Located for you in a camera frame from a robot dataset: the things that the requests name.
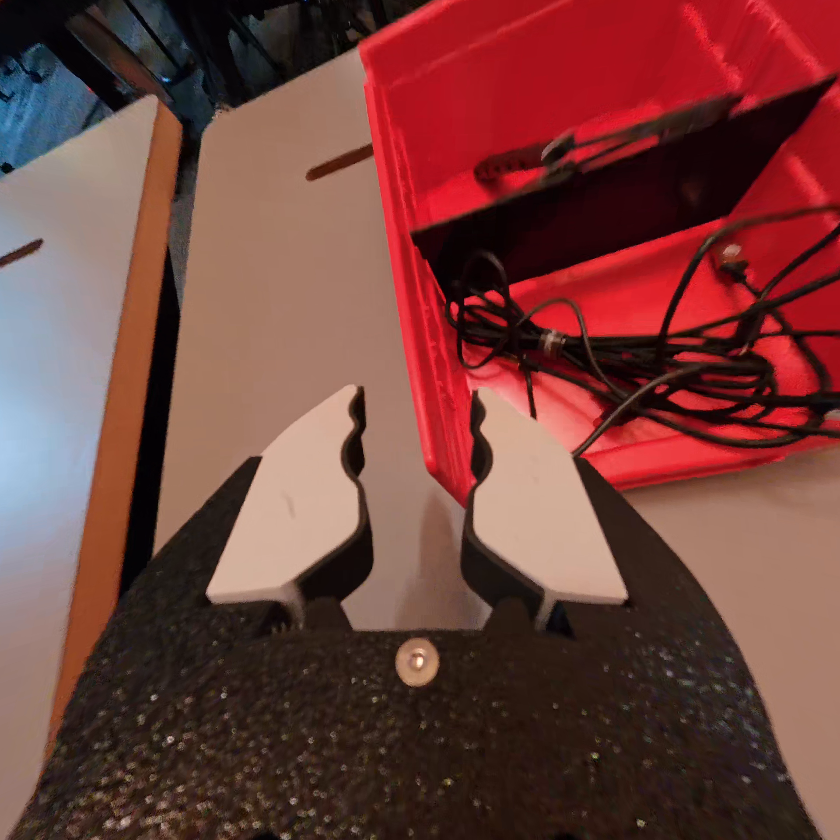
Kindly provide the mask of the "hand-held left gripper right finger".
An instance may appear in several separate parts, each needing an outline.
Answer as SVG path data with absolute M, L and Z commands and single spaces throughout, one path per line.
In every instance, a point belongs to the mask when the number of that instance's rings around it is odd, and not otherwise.
M 510 599 L 536 629 L 558 628 L 568 603 L 624 606 L 613 551 L 574 457 L 493 390 L 472 395 L 470 469 L 460 570 L 491 608 Z

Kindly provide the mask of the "black divider panel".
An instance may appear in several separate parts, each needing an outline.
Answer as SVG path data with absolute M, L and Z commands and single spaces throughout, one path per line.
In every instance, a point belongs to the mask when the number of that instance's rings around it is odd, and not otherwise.
M 511 284 L 729 215 L 837 75 L 734 113 L 742 97 L 699 101 L 576 142 L 553 173 L 410 237 L 450 295 L 488 252 Z

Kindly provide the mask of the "black usb plug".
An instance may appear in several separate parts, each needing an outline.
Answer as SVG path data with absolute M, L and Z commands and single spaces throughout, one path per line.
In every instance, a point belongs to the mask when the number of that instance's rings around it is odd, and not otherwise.
M 549 141 L 491 154 L 476 164 L 473 176 L 478 183 L 489 184 L 519 172 L 540 170 L 547 175 L 555 172 L 575 148 L 574 133 L 564 132 Z

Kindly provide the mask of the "grey desk with brown edge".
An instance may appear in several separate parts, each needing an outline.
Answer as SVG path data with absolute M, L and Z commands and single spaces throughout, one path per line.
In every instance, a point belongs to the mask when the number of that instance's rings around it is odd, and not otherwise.
M 147 97 L 2 179 L 2 619 L 58 634 L 47 743 L 119 597 L 181 145 Z

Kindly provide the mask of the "red plastic bin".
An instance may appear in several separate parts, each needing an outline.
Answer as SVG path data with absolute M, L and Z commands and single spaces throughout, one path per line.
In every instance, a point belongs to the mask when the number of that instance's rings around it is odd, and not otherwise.
M 481 387 L 618 489 L 838 445 L 838 2 L 433 2 L 360 55 L 423 457 L 455 499 Z M 831 75 L 727 216 L 514 284 L 479 252 L 450 295 L 411 240 L 542 174 L 478 183 L 491 154 Z M 711 264 L 730 241 L 747 288 Z

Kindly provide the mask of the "black plug with silver tip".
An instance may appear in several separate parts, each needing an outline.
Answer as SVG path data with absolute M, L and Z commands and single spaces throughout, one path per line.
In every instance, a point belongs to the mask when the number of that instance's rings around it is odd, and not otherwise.
M 719 243 L 711 247 L 710 262 L 717 275 L 731 286 L 749 286 L 749 261 L 736 242 Z

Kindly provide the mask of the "dark metal furniture frame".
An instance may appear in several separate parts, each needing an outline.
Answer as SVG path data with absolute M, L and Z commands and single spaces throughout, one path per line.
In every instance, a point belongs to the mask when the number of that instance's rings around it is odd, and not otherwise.
M 236 107 L 424 2 L 8 1 L 2 175 L 157 93 L 191 144 Z

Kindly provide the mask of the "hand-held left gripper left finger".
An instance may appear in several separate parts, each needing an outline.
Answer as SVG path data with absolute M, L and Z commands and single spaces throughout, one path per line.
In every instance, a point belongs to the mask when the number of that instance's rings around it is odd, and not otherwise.
M 344 601 L 374 561 L 361 483 L 364 388 L 346 385 L 264 450 L 206 598 L 276 603 L 303 623 L 310 603 Z

